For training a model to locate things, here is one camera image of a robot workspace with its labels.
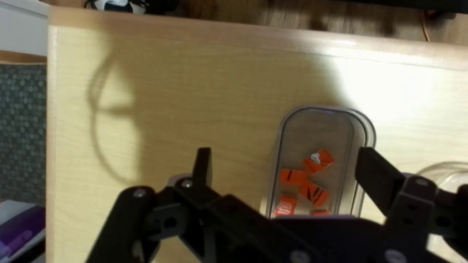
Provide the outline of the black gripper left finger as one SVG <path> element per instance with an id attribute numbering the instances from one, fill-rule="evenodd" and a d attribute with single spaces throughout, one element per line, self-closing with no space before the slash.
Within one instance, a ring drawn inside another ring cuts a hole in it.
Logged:
<path id="1" fill-rule="evenodd" d="M 200 147 L 192 172 L 173 185 L 123 189 L 86 263 L 151 263 L 173 236 L 202 263 L 313 263 L 311 246 L 297 233 L 209 187 L 211 159 L 212 150 Z"/>

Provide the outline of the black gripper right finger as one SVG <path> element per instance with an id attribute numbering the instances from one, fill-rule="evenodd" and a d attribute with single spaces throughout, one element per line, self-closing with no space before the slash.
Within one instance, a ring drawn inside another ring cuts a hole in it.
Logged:
<path id="1" fill-rule="evenodd" d="M 442 239 L 468 257 L 468 187 L 440 188 L 417 173 L 404 173 L 374 147 L 361 147 L 355 179 L 385 214 L 379 263 L 446 263 L 427 249 L 428 236 Z"/>

